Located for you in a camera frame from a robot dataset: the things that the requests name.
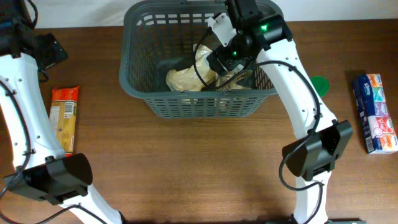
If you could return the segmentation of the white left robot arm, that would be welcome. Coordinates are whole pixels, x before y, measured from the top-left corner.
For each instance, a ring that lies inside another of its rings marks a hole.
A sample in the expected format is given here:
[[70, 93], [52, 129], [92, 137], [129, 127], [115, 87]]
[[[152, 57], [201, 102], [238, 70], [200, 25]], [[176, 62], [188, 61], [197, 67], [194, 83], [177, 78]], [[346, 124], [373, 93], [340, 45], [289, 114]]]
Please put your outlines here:
[[83, 223], [124, 223], [95, 189], [86, 156], [66, 155], [52, 129], [39, 85], [68, 55], [52, 34], [35, 35], [37, 19], [32, 1], [1, 2], [1, 110], [15, 168], [5, 191], [58, 205]]

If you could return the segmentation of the dried mushroom bag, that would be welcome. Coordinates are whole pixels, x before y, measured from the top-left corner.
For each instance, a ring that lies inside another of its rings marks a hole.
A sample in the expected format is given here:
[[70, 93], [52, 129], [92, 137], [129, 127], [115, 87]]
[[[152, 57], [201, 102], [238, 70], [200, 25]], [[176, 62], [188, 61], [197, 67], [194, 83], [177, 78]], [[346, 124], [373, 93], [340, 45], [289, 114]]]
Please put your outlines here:
[[235, 74], [236, 72], [228, 72], [226, 75], [217, 75], [215, 83], [216, 90], [249, 90], [254, 87], [255, 83], [252, 70], [245, 70], [244, 72], [240, 72], [239, 76], [232, 79]]

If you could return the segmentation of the beige plastic bag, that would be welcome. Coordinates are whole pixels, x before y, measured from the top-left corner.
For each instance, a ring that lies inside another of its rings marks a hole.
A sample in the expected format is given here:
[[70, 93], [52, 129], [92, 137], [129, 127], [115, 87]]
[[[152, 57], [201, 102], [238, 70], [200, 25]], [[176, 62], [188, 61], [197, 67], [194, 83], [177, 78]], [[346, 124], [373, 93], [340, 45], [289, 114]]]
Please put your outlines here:
[[[209, 85], [215, 81], [217, 73], [214, 72], [207, 61], [213, 51], [205, 45], [200, 45], [195, 54], [195, 65], [203, 79]], [[205, 85], [200, 81], [192, 65], [183, 70], [170, 70], [166, 75], [166, 84], [172, 91], [201, 91]]]

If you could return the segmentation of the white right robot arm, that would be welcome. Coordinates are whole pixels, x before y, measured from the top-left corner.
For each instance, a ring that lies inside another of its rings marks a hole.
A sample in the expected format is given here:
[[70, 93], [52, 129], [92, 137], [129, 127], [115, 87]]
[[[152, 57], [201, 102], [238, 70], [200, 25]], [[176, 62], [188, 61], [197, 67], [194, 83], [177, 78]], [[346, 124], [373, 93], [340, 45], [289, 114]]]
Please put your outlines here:
[[255, 60], [271, 80], [289, 115], [296, 141], [283, 147], [279, 179], [296, 193], [290, 223], [330, 223], [326, 189], [353, 129], [338, 121], [311, 83], [283, 15], [259, 10], [255, 1], [225, 1], [226, 12], [208, 27], [226, 52], [222, 58]]

